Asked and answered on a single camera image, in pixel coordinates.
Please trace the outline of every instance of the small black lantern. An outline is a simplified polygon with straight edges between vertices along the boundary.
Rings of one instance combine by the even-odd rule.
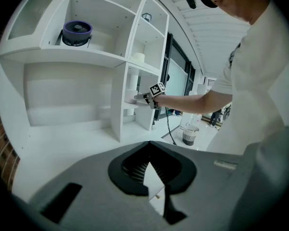
[[[149,13],[144,13],[142,15],[142,17],[147,21],[150,22],[152,20],[152,15],[150,15]]]

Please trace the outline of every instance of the black cable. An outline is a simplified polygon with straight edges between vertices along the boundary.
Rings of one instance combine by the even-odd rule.
[[[167,126],[168,126],[169,135],[170,135],[170,137],[171,137],[171,139],[172,139],[172,141],[173,141],[173,144],[174,144],[174,145],[177,145],[176,142],[174,142],[174,139],[173,139],[173,137],[172,137],[172,135],[171,135],[171,132],[170,132],[169,117],[168,117],[168,108],[167,108],[167,107],[165,107],[165,111],[166,111]]]

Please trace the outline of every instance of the white object on shelf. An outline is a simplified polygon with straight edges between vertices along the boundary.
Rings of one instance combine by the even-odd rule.
[[[137,90],[125,89],[124,102],[126,103],[136,103],[137,100],[134,99],[134,96],[138,94]]]
[[[142,53],[139,53],[139,52],[135,53],[134,56],[133,56],[133,58],[134,58],[135,60],[139,61],[139,62],[142,62],[142,63],[145,62],[145,60],[144,60],[144,59],[145,59],[145,55],[142,54]]]

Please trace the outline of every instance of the black opening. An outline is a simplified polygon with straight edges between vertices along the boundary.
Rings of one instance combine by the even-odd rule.
[[[149,162],[164,184],[178,176],[182,169],[179,160],[151,144],[144,146],[126,158],[123,161],[122,169],[130,178],[143,183],[145,170]]]
[[[59,223],[67,209],[70,207],[82,186],[69,183],[64,189],[45,207],[41,214],[53,221]]]

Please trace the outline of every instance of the black slot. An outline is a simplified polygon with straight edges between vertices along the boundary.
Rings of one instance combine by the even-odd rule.
[[[41,211],[41,214],[54,223],[59,223],[81,188],[82,186],[78,184],[69,183],[50,203],[47,204],[45,209]]]

